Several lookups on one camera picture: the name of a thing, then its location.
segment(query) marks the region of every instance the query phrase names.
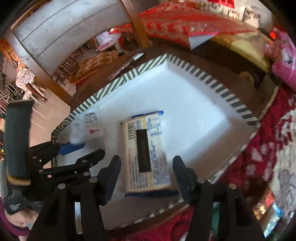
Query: blue tool handle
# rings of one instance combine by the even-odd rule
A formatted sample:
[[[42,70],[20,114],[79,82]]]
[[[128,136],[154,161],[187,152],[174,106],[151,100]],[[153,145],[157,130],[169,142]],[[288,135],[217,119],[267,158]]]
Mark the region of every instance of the blue tool handle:
[[[66,144],[62,144],[61,147],[59,148],[58,155],[67,155],[71,152],[77,151],[82,149],[85,146],[85,143],[78,144],[78,145],[73,145],[70,142]]]

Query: red blanket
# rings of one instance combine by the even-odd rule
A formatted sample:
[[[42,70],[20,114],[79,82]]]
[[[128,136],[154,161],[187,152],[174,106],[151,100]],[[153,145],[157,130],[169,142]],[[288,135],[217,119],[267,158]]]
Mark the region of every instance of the red blanket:
[[[194,8],[194,3],[158,5],[139,14],[146,33],[189,46],[188,37],[221,33],[244,33],[254,31],[242,21],[225,15],[216,15]],[[113,28],[110,33],[132,32],[130,23]]]
[[[293,91],[287,87],[280,88],[272,106],[261,120],[258,133],[243,153],[229,166],[219,182],[235,183],[243,192],[246,192],[254,177],[270,181],[276,163],[275,152],[281,150],[291,140],[291,133],[283,132],[282,129],[287,129],[283,126],[290,125],[292,120],[287,113],[295,108],[296,96]],[[189,229],[192,213],[193,208],[189,207],[156,228],[113,240],[179,241]]]

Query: snack package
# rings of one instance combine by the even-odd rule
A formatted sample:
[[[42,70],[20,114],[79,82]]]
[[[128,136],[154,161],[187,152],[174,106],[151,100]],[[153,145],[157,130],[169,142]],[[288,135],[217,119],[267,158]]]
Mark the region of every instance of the snack package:
[[[269,208],[272,206],[274,203],[275,197],[274,194],[272,193],[270,187],[267,187],[266,190],[264,191],[264,194],[260,198],[260,201],[252,207],[252,210],[257,218],[257,220],[260,220],[266,211],[269,210]]]
[[[91,108],[81,113],[71,123],[70,142],[80,144],[96,137],[102,137],[104,131],[100,121],[99,108]]]
[[[282,210],[275,203],[273,203],[270,210],[268,211],[268,214],[260,223],[265,238],[267,238],[267,236],[272,232],[281,216]]]
[[[159,113],[137,115],[123,122],[127,193],[171,187]]]

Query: rubber grip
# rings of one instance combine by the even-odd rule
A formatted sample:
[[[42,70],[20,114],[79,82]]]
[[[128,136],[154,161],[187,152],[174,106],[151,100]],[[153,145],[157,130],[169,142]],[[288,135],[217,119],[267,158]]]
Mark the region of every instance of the rubber grip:
[[[4,137],[7,174],[27,184],[30,180],[27,160],[33,103],[31,100],[19,100],[8,104]]]

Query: pink stuffed animal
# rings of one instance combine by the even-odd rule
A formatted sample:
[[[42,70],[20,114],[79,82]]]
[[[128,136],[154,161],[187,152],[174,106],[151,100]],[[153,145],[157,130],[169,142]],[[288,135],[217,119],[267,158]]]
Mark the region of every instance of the pink stuffed animal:
[[[289,35],[274,28],[276,40],[264,47],[265,56],[274,61],[272,72],[296,91],[296,48]]]

